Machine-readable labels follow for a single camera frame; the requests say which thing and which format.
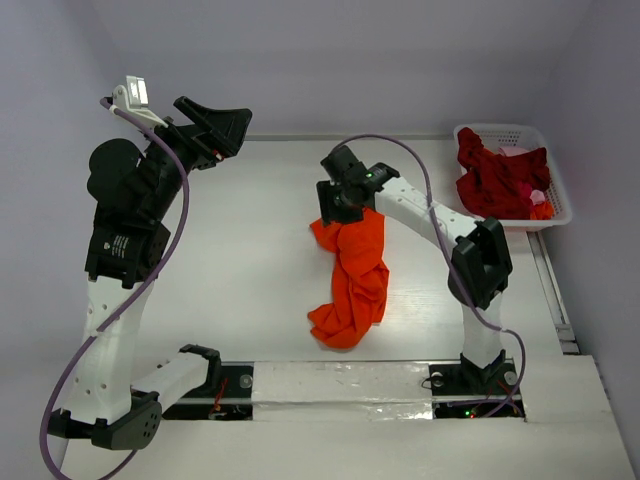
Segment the orange t shirt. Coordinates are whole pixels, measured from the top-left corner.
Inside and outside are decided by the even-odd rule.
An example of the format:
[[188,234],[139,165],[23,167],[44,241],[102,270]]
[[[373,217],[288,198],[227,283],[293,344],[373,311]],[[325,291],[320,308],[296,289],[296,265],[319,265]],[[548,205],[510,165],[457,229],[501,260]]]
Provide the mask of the orange t shirt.
[[335,258],[332,301],[308,313],[311,334],[329,349],[350,350],[385,314],[390,277],[383,260],[385,217],[366,209],[359,222],[318,219],[310,229],[317,245]]

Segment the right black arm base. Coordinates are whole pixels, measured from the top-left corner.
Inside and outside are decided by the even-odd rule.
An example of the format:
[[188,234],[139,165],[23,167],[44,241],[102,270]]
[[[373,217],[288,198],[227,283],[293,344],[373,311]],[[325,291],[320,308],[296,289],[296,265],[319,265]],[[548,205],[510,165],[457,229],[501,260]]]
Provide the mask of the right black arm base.
[[472,386],[462,375],[458,363],[430,364],[420,386],[431,393],[435,419],[525,418],[519,390],[508,402],[518,374],[512,361],[499,367],[496,377],[482,386]]

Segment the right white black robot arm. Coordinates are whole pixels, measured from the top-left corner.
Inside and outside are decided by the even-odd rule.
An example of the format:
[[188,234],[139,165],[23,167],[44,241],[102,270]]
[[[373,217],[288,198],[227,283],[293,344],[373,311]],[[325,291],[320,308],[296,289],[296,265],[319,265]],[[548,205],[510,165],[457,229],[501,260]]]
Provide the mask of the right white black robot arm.
[[483,393],[506,359],[500,339],[502,293],[513,265],[502,224],[492,217],[476,220],[434,201],[392,167],[365,166],[345,145],[321,166],[329,176],[316,185],[324,221],[358,223],[371,210],[440,248],[449,267],[449,291],[463,314],[457,377],[468,390]]

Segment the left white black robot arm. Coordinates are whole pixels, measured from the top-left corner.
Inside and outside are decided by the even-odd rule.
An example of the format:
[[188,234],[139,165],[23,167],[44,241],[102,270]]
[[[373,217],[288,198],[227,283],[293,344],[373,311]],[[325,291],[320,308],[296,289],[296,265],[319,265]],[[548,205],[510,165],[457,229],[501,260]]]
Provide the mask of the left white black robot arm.
[[218,351],[193,344],[148,376],[132,377],[145,305],[181,237],[164,217],[176,198],[187,196],[190,172],[239,153],[252,119],[247,108],[214,110],[184,96],[174,105],[185,125],[155,119],[118,96],[107,100],[112,112],[133,120],[148,144],[139,149],[115,138],[90,156],[87,189],[96,210],[85,262],[87,320],[70,395],[44,421],[49,435],[87,439],[112,451],[141,450],[178,400],[214,394],[220,386]]

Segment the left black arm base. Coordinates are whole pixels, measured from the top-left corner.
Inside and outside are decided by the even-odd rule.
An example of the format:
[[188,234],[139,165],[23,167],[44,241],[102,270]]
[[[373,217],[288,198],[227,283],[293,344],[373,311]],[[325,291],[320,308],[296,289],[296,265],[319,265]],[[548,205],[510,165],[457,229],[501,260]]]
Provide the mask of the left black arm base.
[[253,363],[223,363],[215,390],[193,389],[163,413],[164,420],[245,421],[253,418]]

